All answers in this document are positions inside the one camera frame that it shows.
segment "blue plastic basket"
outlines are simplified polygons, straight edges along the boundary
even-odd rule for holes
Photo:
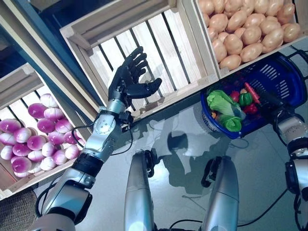
[[[216,127],[217,131],[225,133],[231,139],[243,137],[265,125],[268,122],[260,113],[247,115],[242,121],[239,132],[230,132],[221,126],[212,116],[206,98],[213,90],[223,90],[227,95],[233,90],[240,91],[248,82],[255,89],[263,89],[279,96],[293,107],[298,107],[307,100],[307,92],[303,76],[295,64],[281,53],[275,53],[238,72],[214,83],[201,92],[201,104],[205,114],[204,121]]]

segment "gray tile floor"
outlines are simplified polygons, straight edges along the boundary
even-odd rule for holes
[[[93,201],[77,231],[123,230],[125,190],[132,155],[137,149],[153,149],[161,161],[149,179],[154,202],[154,219],[159,228],[168,228],[179,219],[203,220],[212,187],[201,187],[207,161],[229,155],[239,180],[239,223],[258,217],[286,188],[286,148],[270,125],[243,139],[209,132],[201,118],[199,96],[191,97],[134,127],[134,143],[125,154],[110,157],[91,189]],[[297,109],[308,120],[308,103]],[[129,146],[125,143],[119,151]],[[45,188],[35,189],[39,193]],[[258,222],[240,231],[295,231],[294,195],[287,192]],[[197,230],[200,224],[184,222],[178,228]]]

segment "potato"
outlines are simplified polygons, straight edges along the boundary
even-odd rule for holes
[[[214,41],[218,38],[218,32],[215,28],[209,27],[208,29],[208,35],[210,36],[211,41]]]
[[[234,34],[226,36],[223,44],[227,49],[228,55],[240,54],[243,49],[243,42]]]
[[[259,26],[265,20],[265,16],[261,13],[253,13],[247,17],[244,27]]]
[[[214,48],[214,52],[215,52],[217,62],[220,63],[221,60],[226,58],[227,50],[226,50],[225,46],[223,45],[223,43],[220,39],[214,40],[212,42],[212,45],[213,45],[213,48]]]
[[[256,0],[255,12],[265,14],[266,10],[269,7],[269,4],[269,0]]]
[[[223,13],[225,9],[225,0],[212,0],[214,4],[214,12],[215,13]]]
[[[255,8],[255,0],[243,0],[241,10],[245,11],[247,16],[251,15]]]
[[[279,44],[283,41],[283,29],[277,28],[270,33],[268,33],[262,40],[263,53],[270,52],[277,48]]]
[[[218,34],[218,38],[220,39],[220,41],[224,42],[226,36],[228,36],[229,34],[227,32],[221,32],[220,34]]]
[[[284,5],[277,13],[278,22],[282,25],[288,23],[295,13],[295,5],[289,3]]]
[[[265,15],[275,16],[283,6],[283,0],[269,0],[269,7]]]
[[[292,23],[286,26],[283,30],[283,40],[285,42],[292,42],[298,38],[300,33],[300,25],[298,23]]]
[[[238,28],[238,29],[234,32],[234,34],[235,34],[237,37],[239,37],[239,39],[242,39],[242,35],[243,35],[243,33],[244,33],[245,30],[246,30],[246,28],[240,27],[240,28]]]
[[[261,53],[263,49],[262,43],[254,43],[245,47],[241,52],[241,59],[244,63],[255,60]]]
[[[210,17],[206,13],[202,13],[206,27],[210,24]]]
[[[223,32],[228,24],[228,18],[223,13],[218,13],[210,18],[209,27],[215,28],[218,33]]]
[[[281,25],[280,25],[279,22],[272,21],[272,20],[264,20],[260,24],[260,28],[261,28],[263,36],[267,35],[269,32],[273,31],[274,29],[277,29],[277,28],[280,28],[280,27],[281,27]]]
[[[233,54],[230,56],[227,56],[224,58],[220,64],[219,67],[222,69],[224,67],[227,67],[229,71],[236,69],[241,64],[241,57],[239,55]]]
[[[233,32],[240,28],[246,22],[247,15],[245,11],[238,11],[230,18],[226,30]]]
[[[231,18],[235,12],[239,11],[243,5],[243,0],[226,0],[224,14]]]
[[[261,29],[258,26],[250,26],[248,27],[243,35],[242,35],[242,41],[245,45],[250,45],[253,43],[256,43],[261,38]]]
[[[199,6],[202,13],[211,15],[214,12],[214,4],[212,0],[199,0]]]

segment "onion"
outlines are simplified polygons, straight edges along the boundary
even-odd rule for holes
[[[41,150],[44,143],[46,140],[42,136],[31,136],[27,141],[28,148],[33,151]]]
[[[11,160],[14,157],[13,147],[6,145],[1,150],[1,158],[3,160]]]
[[[22,173],[18,173],[18,172],[14,172],[15,176],[22,178],[22,177],[27,177],[30,175],[29,172],[22,172]]]
[[[62,165],[67,161],[64,150],[56,151],[52,158],[57,165]]]
[[[64,134],[64,140],[66,143],[69,143],[69,144],[76,144],[76,140],[74,139],[74,137],[72,136],[72,132],[71,131],[68,131],[66,134]]]
[[[66,149],[65,156],[67,159],[72,160],[76,158],[79,155],[79,153],[80,153],[80,150],[75,144],[73,144]]]
[[[27,143],[17,143],[13,147],[13,153],[17,156],[27,156],[32,150],[28,148]]]
[[[2,133],[0,134],[0,142],[4,145],[14,145],[16,144],[16,140],[13,134],[10,133]]]
[[[37,127],[42,132],[50,133],[54,131],[55,124],[53,121],[44,118],[38,121]]]
[[[40,97],[40,102],[46,107],[57,107],[58,104],[50,94],[44,94]]]
[[[44,171],[48,171],[56,167],[56,163],[54,162],[52,157],[46,157],[40,163],[40,168]]]
[[[44,112],[47,109],[47,107],[45,107],[43,104],[41,103],[34,103],[31,104],[28,107],[28,113],[36,119],[41,119],[44,118]]]
[[[27,172],[31,166],[31,161],[26,157],[19,157],[12,163],[12,169],[17,173]]]
[[[21,128],[21,124],[16,119],[4,119],[0,122],[0,130],[7,133],[14,133]]]
[[[59,133],[57,131],[53,131],[48,134],[48,139],[51,143],[57,145],[57,144],[63,144],[64,143],[64,134]]]
[[[16,132],[14,132],[14,137],[16,142],[25,143],[31,136],[32,132],[28,128],[20,128]]]
[[[42,154],[42,151],[32,151],[28,154],[28,158],[34,162],[39,162],[45,157]]]
[[[48,108],[44,111],[44,117],[46,119],[50,119],[51,121],[56,121],[64,118],[64,114],[59,108]]]
[[[51,142],[47,142],[42,147],[42,155],[45,157],[52,156],[56,151],[54,145]]]
[[[56,122],[56,131],[60,133],[67,133],[72,129],[73,126],[69,123],[67,119],[61,119],[58,122]]]
[[[32,163],[32,166],[30,168],[30,170],[28,171],[28,173],[37,173],[40,172],[42,169],[40,168],[40,162],[36,162],[36,163]]]

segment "wooden slat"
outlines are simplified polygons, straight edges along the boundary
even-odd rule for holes
[[[54,83],[90,118],[97,113],[96,104],[86,100],[75,86],[64,76],[45,51],[33,40],[31,35],[18,22],[7,6],[0,1],[0,23],[15,41],[28,53],[40,68],[54,81]]]

